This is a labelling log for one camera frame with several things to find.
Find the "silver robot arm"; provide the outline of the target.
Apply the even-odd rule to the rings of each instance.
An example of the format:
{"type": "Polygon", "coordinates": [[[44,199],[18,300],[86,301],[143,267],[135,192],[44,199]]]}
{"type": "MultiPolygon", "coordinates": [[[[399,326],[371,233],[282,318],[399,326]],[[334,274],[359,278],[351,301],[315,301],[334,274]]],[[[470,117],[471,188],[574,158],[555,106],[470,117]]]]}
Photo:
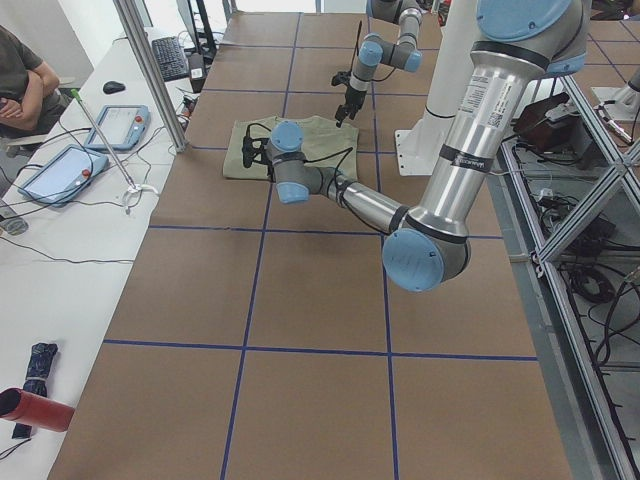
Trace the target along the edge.
{"type": "Polygon", "coordinates": [[[422,54],[417,48],[422,11],[417,1],[368,1],[366,12],[370,18],[397,25],[398,39],[392,43],[375,32],[367,34],[354,50],[350,69],[333,76],[332,86],[346,86],[345,101],[335,114],[337,127],[341,127],[346,118],[353,120],[362,108],[380,64],[416,72],[422,62],[422,54]]]}
{"type": "Polygon", "coordinates": [[[285,121],[262,160],[281,202],[322,194],[386,235],[382,260],[401,288],[422,292],[460,274],[470,258],[467,215],[527,85],[579,70],[586,56],[587,1],[480,1],[470,6],[473,69],[419,204],[402,205],[302,151],[285,121]]]}

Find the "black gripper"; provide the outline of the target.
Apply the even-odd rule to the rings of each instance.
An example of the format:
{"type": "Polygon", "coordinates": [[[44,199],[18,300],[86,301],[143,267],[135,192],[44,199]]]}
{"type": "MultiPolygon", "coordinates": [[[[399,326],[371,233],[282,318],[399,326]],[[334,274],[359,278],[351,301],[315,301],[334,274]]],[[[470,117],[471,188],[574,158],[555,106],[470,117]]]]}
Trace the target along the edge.
{"type": "Polygon", "coordinates": [[[345,92],[345,104],[339,105],[335,113],[337,126],[341,126],[348,116],[350,120],[355,119],[364,104],[366,95],[366,90],[359,90],[351,86],[347,87],[345,92]]]}

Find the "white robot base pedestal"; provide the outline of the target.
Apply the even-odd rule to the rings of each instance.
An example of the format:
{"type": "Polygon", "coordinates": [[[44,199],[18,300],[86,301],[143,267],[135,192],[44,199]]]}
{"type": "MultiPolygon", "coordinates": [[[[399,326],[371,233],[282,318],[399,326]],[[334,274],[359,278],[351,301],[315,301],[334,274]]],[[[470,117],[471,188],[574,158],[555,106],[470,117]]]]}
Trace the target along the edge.
{"type": "Polygon", "coordinates": [[[402,176],[425,176],[434,170],[473,72],[470,50],[480,37],[476,12],[473,0],[454,1],[450,7],[423,117],[412,129],[395,132],[402,176]]]}

